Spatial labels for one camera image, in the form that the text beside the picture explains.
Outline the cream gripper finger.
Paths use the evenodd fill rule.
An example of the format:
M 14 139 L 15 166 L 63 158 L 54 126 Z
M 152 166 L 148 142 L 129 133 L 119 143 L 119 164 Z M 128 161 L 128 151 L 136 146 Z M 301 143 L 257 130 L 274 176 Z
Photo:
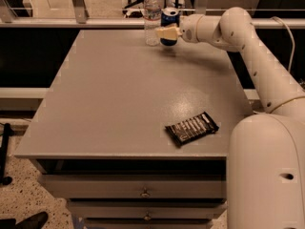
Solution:
M 171 24 L 166 27 L 160 27 L 156 29 L 156 33 L 159 38 L 167 40 L 177 40 L 182 35 L 179 27 L 176 24 Z

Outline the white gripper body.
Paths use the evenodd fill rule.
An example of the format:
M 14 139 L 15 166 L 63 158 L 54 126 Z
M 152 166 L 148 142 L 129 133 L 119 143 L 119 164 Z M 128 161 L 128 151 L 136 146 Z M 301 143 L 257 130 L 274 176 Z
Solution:
M 200 19 L 198 14 L 192 14 L 189 16 L 181 16 L 179 22 L 179 28 L 182 32 L 182 39 L 189 43 L 197 43 L 197 23 Z

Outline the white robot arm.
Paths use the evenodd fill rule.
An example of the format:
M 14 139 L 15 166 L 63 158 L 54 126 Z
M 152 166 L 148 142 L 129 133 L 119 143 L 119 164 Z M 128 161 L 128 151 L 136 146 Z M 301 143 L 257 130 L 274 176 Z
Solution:
M 305 91 L 260 40 L 249 13 L 182 16 L 156 33 L 239 52 L 263 106 L 231 135 L 228 229 L 305 229 Z

